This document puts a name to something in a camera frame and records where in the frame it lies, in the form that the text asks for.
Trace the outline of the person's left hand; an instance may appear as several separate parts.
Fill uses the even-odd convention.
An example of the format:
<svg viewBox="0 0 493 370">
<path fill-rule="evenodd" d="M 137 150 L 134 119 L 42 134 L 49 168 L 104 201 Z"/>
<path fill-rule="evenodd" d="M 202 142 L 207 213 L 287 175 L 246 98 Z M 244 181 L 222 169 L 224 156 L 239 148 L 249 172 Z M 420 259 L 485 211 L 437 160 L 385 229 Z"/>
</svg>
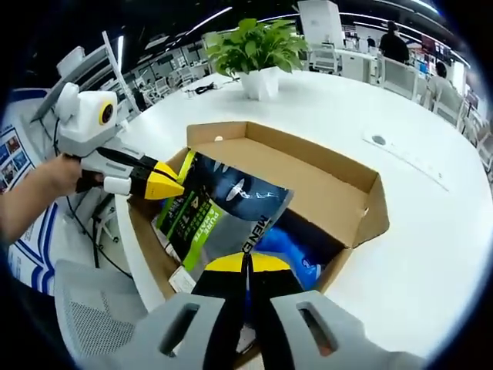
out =
<svg viewBox="0 0 493 370">
<path fill-rule="evenodd" d="M 76 184 L 82 178 L 82 165 L 78 159 L 62 153 L 43 163 L 41 168 L 57 197 L 75 193 Z"/>
</svg>

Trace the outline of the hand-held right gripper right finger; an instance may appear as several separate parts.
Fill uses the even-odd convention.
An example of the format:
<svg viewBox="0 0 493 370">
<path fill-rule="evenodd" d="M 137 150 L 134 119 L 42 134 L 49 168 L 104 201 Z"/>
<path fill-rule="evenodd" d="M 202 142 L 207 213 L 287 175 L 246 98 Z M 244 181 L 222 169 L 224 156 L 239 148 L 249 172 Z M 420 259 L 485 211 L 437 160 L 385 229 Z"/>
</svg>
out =
<svg viewBox="0 0 493 370">
<path fill-rule="evenodd" d="M 361 321 L 319 291 L 305 291 L 285 261 L 252 253 L 253 322 L 267 369 L 422 369 L 424 360 L 370 341 Z"/>
</svg>

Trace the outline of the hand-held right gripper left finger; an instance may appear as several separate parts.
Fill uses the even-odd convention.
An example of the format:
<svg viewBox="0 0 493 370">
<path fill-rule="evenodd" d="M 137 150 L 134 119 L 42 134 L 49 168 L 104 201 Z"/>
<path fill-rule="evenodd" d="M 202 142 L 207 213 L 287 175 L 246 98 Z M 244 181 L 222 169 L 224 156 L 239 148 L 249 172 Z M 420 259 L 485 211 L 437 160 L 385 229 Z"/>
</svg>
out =
<svg viewBox="0 0 493 370">
<path fill-rule="evenodd" d="M 131 369 L 231 369 L 243 327 L 247 255 L 209 263 L 193 291 L 176 293 L 136 327 Z"/>
</svg>

